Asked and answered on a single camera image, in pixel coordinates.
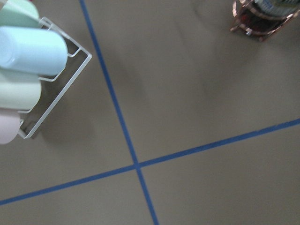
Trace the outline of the light blue cup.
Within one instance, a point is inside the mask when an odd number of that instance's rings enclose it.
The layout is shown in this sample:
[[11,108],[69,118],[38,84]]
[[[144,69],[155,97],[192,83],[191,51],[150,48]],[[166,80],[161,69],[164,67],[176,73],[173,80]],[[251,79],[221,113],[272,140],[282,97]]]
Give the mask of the light blue cup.
[[64,38],[52,30],[1,26],[0,67],[55,76],[67,64]]

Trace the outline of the white cup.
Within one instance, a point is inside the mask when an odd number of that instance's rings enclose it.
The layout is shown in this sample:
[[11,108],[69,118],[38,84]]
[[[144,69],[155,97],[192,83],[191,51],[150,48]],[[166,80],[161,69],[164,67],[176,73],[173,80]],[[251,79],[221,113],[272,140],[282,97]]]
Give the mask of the white cup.
[[38,75],[0,70],[0,106],[14,110],[30,110],[40,100],[42,92]]

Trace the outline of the pink cup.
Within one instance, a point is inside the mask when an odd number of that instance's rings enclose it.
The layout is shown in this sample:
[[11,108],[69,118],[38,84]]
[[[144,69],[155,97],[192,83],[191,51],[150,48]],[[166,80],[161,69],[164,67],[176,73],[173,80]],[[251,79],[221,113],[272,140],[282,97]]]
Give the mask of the pink cup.
[[11,142],[18,134],[20,115],[17,110],[0,109],[0,143]]

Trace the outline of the tea bottle near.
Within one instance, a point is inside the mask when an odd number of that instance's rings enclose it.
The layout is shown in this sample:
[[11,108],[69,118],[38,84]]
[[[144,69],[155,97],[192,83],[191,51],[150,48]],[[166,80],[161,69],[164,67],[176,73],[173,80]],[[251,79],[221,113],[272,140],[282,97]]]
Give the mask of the tea bottle near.
[[[257,12],[273,18],[287,17],[300,9],[299,0],[241,0],[240,2],[243,4],[251,2],[250,5]],[[269,32],[277,29],[284,22],[284,20],[261,18],[248,9],[246,10],[246,16],[243,16],[243,18],[245,19],[244,23],[250,29],[258,32]]]

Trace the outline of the mint green cup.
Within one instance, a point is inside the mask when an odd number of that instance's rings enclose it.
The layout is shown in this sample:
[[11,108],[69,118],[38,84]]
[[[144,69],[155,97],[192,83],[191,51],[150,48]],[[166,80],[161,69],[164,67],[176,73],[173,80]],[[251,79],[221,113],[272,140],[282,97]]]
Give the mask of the mint green cup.
[[38,9],[29,0],[1,0],[0,25],[38,28]]

